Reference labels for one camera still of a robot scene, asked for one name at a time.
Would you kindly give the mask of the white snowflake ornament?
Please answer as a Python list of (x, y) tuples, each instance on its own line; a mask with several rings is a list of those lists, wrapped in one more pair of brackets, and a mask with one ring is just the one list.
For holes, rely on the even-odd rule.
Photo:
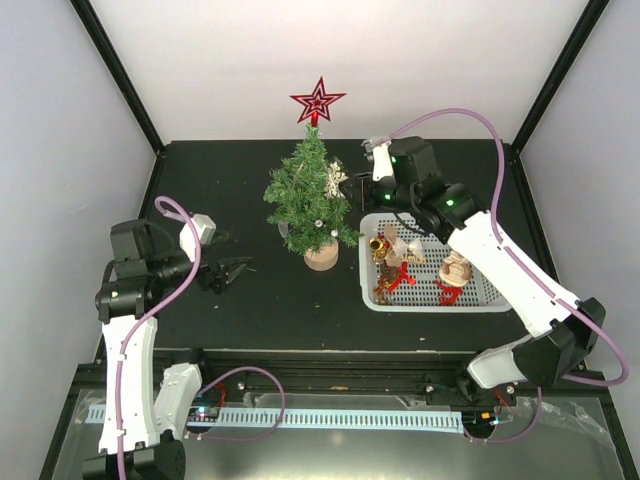
[(325, 197), (342, 198), (345, 196), (340, 190), (340, 184), (347, 179), (347, 175), (343, 171), (343, 165), (340, 160), (334, 160), (327, 166), (326, 183), (324, 194)]

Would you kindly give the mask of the small green christmas tree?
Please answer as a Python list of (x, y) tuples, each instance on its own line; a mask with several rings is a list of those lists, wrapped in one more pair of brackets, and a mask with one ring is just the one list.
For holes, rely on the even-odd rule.
[(317, 272), (332, 269), (340, 247), (356, 247), (361, 237), (347, 223), (351, 211), (347, 199), (325, 197), (327, 166), (334, 160), (340, 159), (328, 156), (319, 128), (308, 124), (293, 152), (269, 172), (263, 194), (263, 200), (274, 206), (267, 221), (289, 224), (284, 246)]

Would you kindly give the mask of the white perforated plastic basket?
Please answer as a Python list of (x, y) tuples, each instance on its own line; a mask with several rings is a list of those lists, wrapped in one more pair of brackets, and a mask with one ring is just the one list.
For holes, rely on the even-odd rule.
[(384, 228), (397, 229), (398, 237), (409, 243), (417, 238), (415, 220), (407, 213), (371, 213), (360, 221), (359, 275), (364, 304), (385, 313), (502, 313), (510, 309), (509, 303), (481, 273), (472, 272), (469, 283), (454, 296), (449, 286), (439, 277), (439, 269), (450, 248), (433, 235), (421, 239), (426, 254), (422, 265), (410, 264), (408, 275), (413, 284), (403, 280), (379, 302), (374, 289), (379, 285), (380, 266), (373, 260), (369, 241), (384, 233)]

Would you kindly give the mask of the red star ornament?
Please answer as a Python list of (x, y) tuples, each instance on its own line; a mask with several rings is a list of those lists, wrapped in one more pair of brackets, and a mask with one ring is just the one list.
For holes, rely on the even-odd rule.
[(346, 92), (328, 92), (324, 77), (320, 76), (310, 93), (291, 94), (289, 98), (302, 108), (297, 122), (308, 122), (317, 127), (320, 119), (331, 121), (330, 107), (346, 95)]

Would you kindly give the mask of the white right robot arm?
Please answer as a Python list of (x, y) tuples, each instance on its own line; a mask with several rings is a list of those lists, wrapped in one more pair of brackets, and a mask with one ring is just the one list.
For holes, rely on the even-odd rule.
[(454, 388), (461, 400), (479, 402), (491, 388), (515, 381), (548, 388), (586, 358), (606, 315), (597, 299), (581, 300), (564, 289), (492, 225), (491, 213), (467, 187), (445, 182), (424, 139), (379, 138), (362, 146), (373, 169), (340, 182), (349, 203), (363, 213), (411, 215), (425, 233), (468, 260), (526, 330), (522, 339), (485, 350), (457, 374)]

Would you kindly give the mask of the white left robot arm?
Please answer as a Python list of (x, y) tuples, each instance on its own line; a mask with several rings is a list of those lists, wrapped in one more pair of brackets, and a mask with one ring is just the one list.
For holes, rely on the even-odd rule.
[(192, 280), (221, 294), (250, 263), (247, 257), (211, 257), (229, 235), (207, 215), (193, 215), (165, 253), (154, 244), (155, 227), (138, 219), (110, 232), (114, 258), (95, 298), (107, 357), (105, 417), (98, 454), (82, 467), (85, 479), (184, 478), (181, 431), (191, 400), (207, 397), (215, 376), (195, 349), (166, 368), (161, 387), (154, 388), (158, 309)]

